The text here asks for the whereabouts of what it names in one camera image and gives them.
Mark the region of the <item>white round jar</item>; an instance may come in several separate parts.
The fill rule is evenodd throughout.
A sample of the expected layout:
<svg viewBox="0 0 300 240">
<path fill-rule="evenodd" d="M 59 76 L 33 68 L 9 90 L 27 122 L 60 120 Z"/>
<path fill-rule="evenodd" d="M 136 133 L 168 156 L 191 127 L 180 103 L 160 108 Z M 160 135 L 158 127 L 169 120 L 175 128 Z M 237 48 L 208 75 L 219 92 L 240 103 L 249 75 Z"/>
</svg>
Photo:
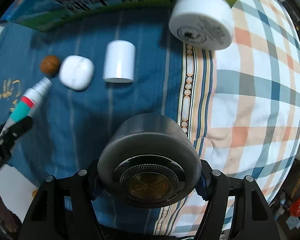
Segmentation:
<svg viewBox="0 0 300 240">
<path fill-rule="evenodd" d="M 168 27 L 181 42 L 207 50 L 228 48 L 234 37 L 226 0 L 177 0 Z"/>
</svg>

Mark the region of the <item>white earbuds case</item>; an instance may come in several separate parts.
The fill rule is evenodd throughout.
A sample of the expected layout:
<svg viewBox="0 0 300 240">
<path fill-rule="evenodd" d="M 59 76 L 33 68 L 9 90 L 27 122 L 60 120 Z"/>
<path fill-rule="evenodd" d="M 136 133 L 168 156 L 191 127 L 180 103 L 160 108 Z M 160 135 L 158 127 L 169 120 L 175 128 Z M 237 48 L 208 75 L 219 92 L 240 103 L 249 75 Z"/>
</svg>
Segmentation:
<svg viewBox="0 0 300 240">
<path fill-rule="evenodd" d="M 94 69 L 94 64 L 90 59 L 78 55 L 70 55 L 61 64 L 59 80 L 72 90 L 82 91 L 90 85 Z"/>
</svg>

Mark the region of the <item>plaid checkered blanket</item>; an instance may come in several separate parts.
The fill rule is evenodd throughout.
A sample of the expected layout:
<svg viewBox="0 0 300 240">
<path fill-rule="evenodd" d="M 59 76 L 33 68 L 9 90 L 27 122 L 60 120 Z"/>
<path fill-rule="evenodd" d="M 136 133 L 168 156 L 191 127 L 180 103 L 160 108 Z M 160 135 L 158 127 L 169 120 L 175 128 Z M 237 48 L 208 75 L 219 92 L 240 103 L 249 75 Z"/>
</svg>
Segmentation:
<svg viewBox="0 0 300 240">
<path fill-rule="evenodd" d="M 277 0 L 238 0 L 232 44 L 183 45 L 178 122 L 215 170 L 252 176 L 270 202 L 300 144 L 300 41 Z"/>
</svg>

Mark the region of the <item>white cylindrical cup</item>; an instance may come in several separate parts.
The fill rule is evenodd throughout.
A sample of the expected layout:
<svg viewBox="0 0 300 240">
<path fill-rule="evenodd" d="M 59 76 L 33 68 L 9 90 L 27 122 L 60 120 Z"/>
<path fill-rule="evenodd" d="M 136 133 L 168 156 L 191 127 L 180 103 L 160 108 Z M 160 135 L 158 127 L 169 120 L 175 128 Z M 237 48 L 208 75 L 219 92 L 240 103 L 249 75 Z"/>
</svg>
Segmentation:
<svg viewBox="0 0 300 240">
<path fill-rule="evenodd" d="M 134 81 L 136 47 L 124 40 L 107 44 L 103 80 L 108 83 L 132 83 Z"/>
</svg>

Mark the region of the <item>white spray bottle teal label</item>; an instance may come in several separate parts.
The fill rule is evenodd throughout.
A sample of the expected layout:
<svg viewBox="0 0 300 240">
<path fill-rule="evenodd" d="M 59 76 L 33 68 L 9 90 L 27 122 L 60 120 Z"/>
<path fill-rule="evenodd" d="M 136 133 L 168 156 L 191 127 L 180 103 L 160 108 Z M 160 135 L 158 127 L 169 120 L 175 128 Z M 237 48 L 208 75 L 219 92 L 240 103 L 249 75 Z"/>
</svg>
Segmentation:
<svg viewBox="0 0 300 240">
<path fill-rule="evenodd" d="M 27 89 L 6 121 L 0 135 L 23 118 L 27 116 L 33 117 L 36 109 L 42 103 L 43 98 L 46 96 L 51 86 L 52 82 L 47 77 L 44 77 L 33 87 Z"/>
</svg>

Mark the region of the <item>brown wooden ball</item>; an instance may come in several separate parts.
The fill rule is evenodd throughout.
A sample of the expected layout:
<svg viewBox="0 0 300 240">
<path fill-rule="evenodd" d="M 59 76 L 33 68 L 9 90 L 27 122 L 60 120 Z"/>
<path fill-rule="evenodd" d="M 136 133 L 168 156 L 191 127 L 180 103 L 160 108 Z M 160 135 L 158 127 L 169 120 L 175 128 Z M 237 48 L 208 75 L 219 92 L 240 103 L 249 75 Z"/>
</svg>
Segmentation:
<svg viewBox="0 0 300 240">
<path fill-rule="evenodd" d="M 48 55 L 42 59 L 40 63 L 40 70 L 43 74 L 48 76 L 55 76 L 60 69 L 60 60 L 54 55 Z"/>
</svg>

